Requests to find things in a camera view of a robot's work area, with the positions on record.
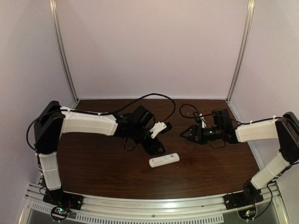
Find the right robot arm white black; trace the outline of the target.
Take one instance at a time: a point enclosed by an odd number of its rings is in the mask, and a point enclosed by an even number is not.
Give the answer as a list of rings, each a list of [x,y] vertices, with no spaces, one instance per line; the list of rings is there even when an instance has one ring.
[[[292,112],[283,116],[233,123],[227,109],[215,109],[210,113],[214,125],[208,127],[204,115],[194,112],[196,121],[180,133],[180,137],[201,145],[221,140],[224,143],[238,144],[254,140],[277,139],[279,150],[277,155],[243,186],[243,198],[252,201],[260,194],[261,188],[274,179],[279,178],[286,170],[299,162],[299,120]]]

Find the white remote control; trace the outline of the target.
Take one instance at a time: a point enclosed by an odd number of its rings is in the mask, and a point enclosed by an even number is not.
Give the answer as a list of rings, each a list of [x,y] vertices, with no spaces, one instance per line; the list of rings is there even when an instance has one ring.
[[[157,168],[160,166],[172,164],[179,161],[180,161],[179,155],[177,153],[172,153],[172,154],[167,154],[164,156],[159,156],[159,157],[149,159],[149,165],[151,168]]]

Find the white battery cover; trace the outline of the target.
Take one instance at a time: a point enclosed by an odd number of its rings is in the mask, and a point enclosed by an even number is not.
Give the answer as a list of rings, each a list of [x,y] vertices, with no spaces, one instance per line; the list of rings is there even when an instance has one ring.
[[[157,158],[153,158],[153,159],[152,159],[152,163],[153,163],[153,164],[162,163],[162,162],[164,162],[164,161],[166,161],[166,159],[165,159],[164,157],[157,157]]]

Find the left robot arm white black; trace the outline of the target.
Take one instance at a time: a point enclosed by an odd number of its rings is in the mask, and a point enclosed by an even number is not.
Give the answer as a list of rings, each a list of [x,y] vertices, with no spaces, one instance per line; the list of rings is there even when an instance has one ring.
[[[74,110],[61,106],[58,101],[51,101],[29,125],[34,129],[35,138],[35,143],[29,147],[37,155],[50,198],[57,204],[65,200],[57,162],[57,149],[62,134],[95,133],[121,137],[141,145],[149,155],[163,154],[165,148],[157,135],[169,131],[172,126],[162,121],[148,127],[147,124],[154,118],[142,105],[132,113],[119,114]]]

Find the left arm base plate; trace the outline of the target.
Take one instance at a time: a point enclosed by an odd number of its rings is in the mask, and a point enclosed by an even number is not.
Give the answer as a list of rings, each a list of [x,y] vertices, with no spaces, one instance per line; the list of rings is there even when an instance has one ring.
[[[62,189],[47,189],[43,201],[66,209],[81,210],[83,198],[82,195],[66,193]]]

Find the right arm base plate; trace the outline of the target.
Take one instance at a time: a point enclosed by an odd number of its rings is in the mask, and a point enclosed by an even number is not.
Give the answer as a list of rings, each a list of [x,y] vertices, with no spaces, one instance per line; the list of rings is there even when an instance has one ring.
[[[228,192],[225,196],[223,196],[223,200],[226,210],[231,210],[262,202],[263,196],[261,195],[261,192],[258,192],[254,196],[246,195],[244,191],[236,193]]]

